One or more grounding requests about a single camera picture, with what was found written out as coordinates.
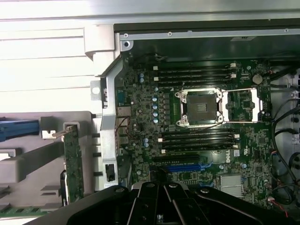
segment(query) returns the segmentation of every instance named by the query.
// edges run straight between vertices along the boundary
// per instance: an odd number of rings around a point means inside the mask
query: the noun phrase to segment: motherboard
[[[133,64],[115,81],[118,148],[133,183],[209,186],[267,207],[270,79],[256,60]]]

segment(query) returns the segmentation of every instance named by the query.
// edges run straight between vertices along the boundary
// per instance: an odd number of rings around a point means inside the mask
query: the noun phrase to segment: screw
[[[147,184],[147,186],[146,186],[146,187],[148,187],[148,188],[152,188],[152,187],[154,187],[154,186],[155,186],[154,184],[150,183],[150,184]]]
[[[176,188],[177,186],[178,186],[178,184],[175,184],[175,183],[169,184],[169,187],[171,187],[171,188]]]
[[[117,190],[115,190],[115,192],[117,192],[117,193],[121,193],[121,192],[123,192],[123,191],[124,191],[123,188],[118,188]]]
[[[204,193],[204,194],[207,194],[207,193],[210,192],[207,188],[203,188],[203,189],[201,189],[200,191],[201,191],[202,193]]]

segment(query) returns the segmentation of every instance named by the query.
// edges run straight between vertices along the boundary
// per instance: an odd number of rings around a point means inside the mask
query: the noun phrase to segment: capacitor
[[[259,85],[259,84],[261,84],[263,82],[263,77],[260,74],[255,74],[252,77],[252,81],[253,81],[253,83]]]
[[[246,163],[241,163],[240,166],[241,166],[243,169],[246,169],[246,168],[247,168],[247,164],[246,164]]]

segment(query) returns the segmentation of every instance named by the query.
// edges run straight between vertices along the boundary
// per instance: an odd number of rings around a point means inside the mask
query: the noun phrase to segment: label
[[[226,150],[226,163],[230,163],[230,150]]]
[[[239,149],[234,150],[234,151],[233,151],[233,156],[234,156],[234,157],[239,157],[239,156],[240,156],[240,150],[239,150]]]

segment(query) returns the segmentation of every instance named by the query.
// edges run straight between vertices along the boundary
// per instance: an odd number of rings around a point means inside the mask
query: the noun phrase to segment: green circuit board
[[[191,70],[198,67],[219,65],[235,65],[231,79],[227,82],[210,84],[209,78],[205,83],[184,83],[178,85],[183,78],[171,81],[168,78],[168,69],[180,71]],[[158,71],[166,71],[165,78],[168,83],[160,82]],[[117,125],[122,118],[128,119],[118,129],[119,148],[125,149],[132,156],[133,183],[149,181],[152,166],[201,164],[203,169],[181,170],[169,173],[172,181],[185,183],[189,188],[210,186],[248,202],[267,207],[266,198],[270,194],[270,174],[268,160],[271,148],[271,99],[270,80],[262,77],[259,85],[253,83],[253,76],[264,74],[268,68],[256,60],[215,61],[215,62],[157,62],[131,67],[122,80],[116,81]],[[263,112],[256,123],[225,123],[207,129],[206,132],[218,132],[227,129],[234,136],[235,144],[232,148],[219,147],[215,150],[185,148],[179,150],[164,150],[161,142],[162,135],[180,134],[190,132],[189,135],[199,134],[198,128],[185,128],[177,126],[182,116],[181,99],[176,93],[184,89],[203,89],[218,87],[222,90],[240,90],[255,88],[257,96],[262,101]],[[207,105],[200,105],[206,110]],[[254,108],[249,90],[229,92],[228,111],[231,121],[251,121]],[[190,144],[188,136],[183,139]],[[181,158],[198,155],[198,158],[185,160]],[[170,156],[170,160],[161,162],[159,157]]]

